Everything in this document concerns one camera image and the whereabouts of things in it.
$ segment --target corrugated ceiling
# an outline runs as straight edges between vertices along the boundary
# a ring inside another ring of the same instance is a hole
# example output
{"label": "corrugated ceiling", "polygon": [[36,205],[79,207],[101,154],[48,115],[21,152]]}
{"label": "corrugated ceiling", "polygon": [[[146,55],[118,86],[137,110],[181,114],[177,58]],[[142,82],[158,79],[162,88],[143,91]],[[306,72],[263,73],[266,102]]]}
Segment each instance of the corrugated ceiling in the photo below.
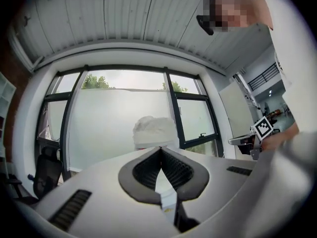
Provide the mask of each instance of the corrugated ceiling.
{"label": "corrugated ceiling", "polygon": [[192,52],[231,72],[271,44],[261,25],[208,36],[196,22],[201,10],[202,0],[28,0],[14,27],[33,62],[82,43],[136,39]]}

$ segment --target railing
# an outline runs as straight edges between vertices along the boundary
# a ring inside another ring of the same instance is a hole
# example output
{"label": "railing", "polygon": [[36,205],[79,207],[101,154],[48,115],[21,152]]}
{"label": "railing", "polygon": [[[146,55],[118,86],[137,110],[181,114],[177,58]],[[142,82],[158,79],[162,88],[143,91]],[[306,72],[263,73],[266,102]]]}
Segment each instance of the railing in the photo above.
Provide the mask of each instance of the railing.
{"label": "railing", "polygon": [[271,78],[279,74],[278,68],[276,67],[276,63],[272,64],[265,72],[261,75],[257,76],[251,82],[248,83],[252,91],[267,83]]}

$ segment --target window frame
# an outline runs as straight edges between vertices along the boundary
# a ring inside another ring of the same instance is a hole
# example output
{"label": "window frame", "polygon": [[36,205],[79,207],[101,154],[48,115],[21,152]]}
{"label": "window frame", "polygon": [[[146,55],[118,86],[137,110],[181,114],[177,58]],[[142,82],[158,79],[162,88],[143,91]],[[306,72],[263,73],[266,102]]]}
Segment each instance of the window frame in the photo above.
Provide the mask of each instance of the window frame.
{"label": "window frame", "polygon": [[[37,160],[37,157],[41,153],[41,148],[44,146],[51,146],[56,149],[60,150],[60,160],[63,162],[63,171],[62,171],[62,177],[63,180],[66,181],[67,179],[71,178],[71,171],[70,171],[70,163],[69,163],[69,157],[68,157],[68,151],[66,149],[67,145],[67,139],[68,139],[68,125],[69,120],[71,116],[71,110],[73,108],[74,101],[76,99],[76,96],[78,95],[80,88],[82,84],[84,83],[84,80],[88,73],[90,71],[95,70],[138,70],[138,71],[149,71],[149,72],[160,72],[163,74],[164,82],[167,90],[168,95],[168,102],[169,102],[169,108],[171,112],[171,117],[174,119],[177,129],[177,134],[179,138],[179,145],[181,149],[186,149],[189,147],[193,147],[196,145],[204,144],[209,141],[216,140],[216,146],[218,151],[218,157],[223,157],[223,145],[221,141],[221,136],[219,133],[219,126],[214,114],[214,110],[212,108],[212,104],[210,102],[210,99],[206,93],[205,87],[199,77],[199,75],[189,74],[185,72],[175,71],[168,69],[167,67],[164,68],[158,68],[158,67],[151,67],[151,66],[142,66],[142,65],[121,65],[121,64],[114,64],[114,65],[95,65],[95,66],[88,66],[85,65],[82,68],[76,68],[71,69],[63,72],[58,72],[54,79],[52,80],[46,95],[43,99],[42,106],[40,109],[38,122],[37,122],[37,129],[36,129],[36,137],[35,137],[35,160]],[[71,92],[63,92],[63,93],[56,93],[56,90],[62,81],[63,76],[79,73],[75,84],[71,90]],[[192,94],[192,93],[181,93],[181,92],[174,92],[172,87],[172,81],[170,79],[170,75],[177,75],[177,76],[183,76],[187,78],[191,78],[194,80],[196,87],[198,89],[198,94]],[[181,115],[178,107],[177,100],[198,100],[198,101],[205,101],[209,110],[209,114],[211,116],[213,128],[214,128],[214,134],[202,136],[197,139],[192,140],[185,140]],[[53,102],[53,101],[67,101],[65,111],[62,118],[61,123],[61,130],[60,130],[60,140],[54,141],[49,140],[45,138],[39,137],[39,130],[41,125],[43,124],[43,108],[45,107],[46,103]]]}

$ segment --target sky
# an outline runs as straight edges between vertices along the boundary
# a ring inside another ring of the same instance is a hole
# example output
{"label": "sky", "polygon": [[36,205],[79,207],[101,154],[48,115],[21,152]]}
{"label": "sky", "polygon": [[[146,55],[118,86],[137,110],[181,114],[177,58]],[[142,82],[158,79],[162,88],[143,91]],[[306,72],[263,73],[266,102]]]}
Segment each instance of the sky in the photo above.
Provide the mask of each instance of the sky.
{"label": "sky", "polygon": [[[104,76],[110,87],[126,89],[158,90],[163,88],[164,76],[159,72],[137,70],[96,70],[90,71],[93,76]],[[79,73],[63,77],[58,92],[71,91]],[[188,93],[198,93],[194,80],[191,78],[171,75],[171,81],[176,81],[180,87],[187,88]]]}

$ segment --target black office chair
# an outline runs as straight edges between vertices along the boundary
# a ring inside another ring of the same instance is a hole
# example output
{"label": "black office chair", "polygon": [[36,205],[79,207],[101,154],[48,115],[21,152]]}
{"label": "black office chair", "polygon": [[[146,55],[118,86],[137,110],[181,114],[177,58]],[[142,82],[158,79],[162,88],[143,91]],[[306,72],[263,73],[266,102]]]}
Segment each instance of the black office chair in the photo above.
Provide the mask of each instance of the black office chair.
{"label": "black office chair", "polygon": [[56,152],[56,150],[50,147],[44,147],[42,154],[38,157],[34,178],[32,175],[28,175],[28,178],[33,180],[33,191],[38,198],[32,196],[23,197],[18,187],[22,184],[20,180],[7,179],[4,181],[6,184],[13,185],[18,195],[18,201],[27,205],[33,205],[38,203],[47,193],[57,187],[63,163],[57,159]]}

